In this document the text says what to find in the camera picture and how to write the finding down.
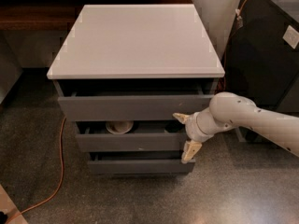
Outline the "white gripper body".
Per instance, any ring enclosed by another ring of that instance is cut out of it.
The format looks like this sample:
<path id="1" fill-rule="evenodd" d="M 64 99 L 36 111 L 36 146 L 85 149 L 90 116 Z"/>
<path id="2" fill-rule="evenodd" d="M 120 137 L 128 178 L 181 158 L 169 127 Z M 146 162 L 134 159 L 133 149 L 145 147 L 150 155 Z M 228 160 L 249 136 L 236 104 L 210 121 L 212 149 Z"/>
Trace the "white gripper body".
<path id="1" fill-rule="evenodd" d="M 205 121 L 207 121 L 207 115 L 203 112 L 195 112 L 187 117 L 185 130 L 192 141 L 204 143 L 206 140 L 213 137 L 213 134 L 204 132 L 203 124 Z"/>

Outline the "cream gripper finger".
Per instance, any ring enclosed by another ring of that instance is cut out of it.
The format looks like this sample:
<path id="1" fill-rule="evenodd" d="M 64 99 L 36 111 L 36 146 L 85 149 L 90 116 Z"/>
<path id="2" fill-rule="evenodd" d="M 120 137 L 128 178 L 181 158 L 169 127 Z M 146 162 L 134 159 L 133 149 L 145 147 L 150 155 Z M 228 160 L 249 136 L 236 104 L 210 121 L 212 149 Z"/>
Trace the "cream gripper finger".
<path id="1" fill-rule="evenodd" d="M 200 142 L 195 142 L 193 140 L 186 141 L 181 155 L 181 162 L 184 164 L 188 163 L 201 147 L 202 144 Z"/>
<path id="2" fill-rule="evenodd" d="M 185 124 L 189 118 L 189 115 L 182 113 L 174 113 L 173 117 L 177 119 L 181 124 Z"/>

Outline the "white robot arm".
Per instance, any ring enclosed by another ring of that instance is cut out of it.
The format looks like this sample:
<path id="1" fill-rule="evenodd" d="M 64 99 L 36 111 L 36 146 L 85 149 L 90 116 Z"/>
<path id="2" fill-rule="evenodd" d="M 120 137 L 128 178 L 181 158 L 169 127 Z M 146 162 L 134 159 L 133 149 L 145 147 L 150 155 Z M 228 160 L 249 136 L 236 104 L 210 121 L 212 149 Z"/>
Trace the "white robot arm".
<path id="1" fill-rule="evenodd" d="M 185 142 L 181 162 L 188 163 L 203 143 L 216 133 L 244 127 L 299 156 L 299 118 L 258 107 L 249 98 L 231 92 L 217 93 L 208 108 L 187 115 L 173 116 L 185 125 L 189 139 Z"/>

